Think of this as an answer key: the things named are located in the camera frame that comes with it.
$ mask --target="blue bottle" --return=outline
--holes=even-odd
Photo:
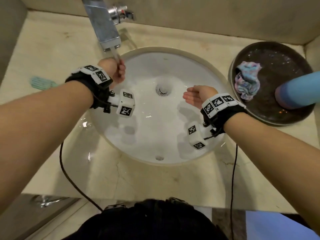
[[[320,102],[320,71],[280,85],[274,95],[278,104],[285,109],[298,109]]]

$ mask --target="white sink basin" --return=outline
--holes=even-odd
[[[198,158],[212,150],[223,138],[211,138],[210,145],[194,149],[188,142],[187,124],[203,122],[200,110],[182,98],[188,87],[208,85],[227,92],[220,78],[209,68],[190,58],[164,52],[146,52],[126,58],[126,80],[114,89],[130,89],[135,97],[131,118],[121,118],[111,108],[91,109],[98,132],[130,157],[152,164],[176,164]],[[157,87],[167,96],[160,96]]]

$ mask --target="crumpled cloth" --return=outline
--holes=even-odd
[[[259,63],[243,61],[237,66],[240,72],[235,77],[234,88],[241,93],[241,98],[250,101],[260,88],[258,72],[262,69]]]

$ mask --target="green comb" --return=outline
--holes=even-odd
[[[34,76],[30,79],[30,84],[33,88],[39,89],[39,90],[47,90],[49,88],[54,88],[58,86],[54,81],[49,79],[44,79],[38,76]]]

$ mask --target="chrome faucet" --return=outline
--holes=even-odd
[[[121,39],[115,25],[126,18],[134,20],[134,13],[125,5],[107,8],[103,0],[82,0],[82,3],[103,50],[119,48]]]

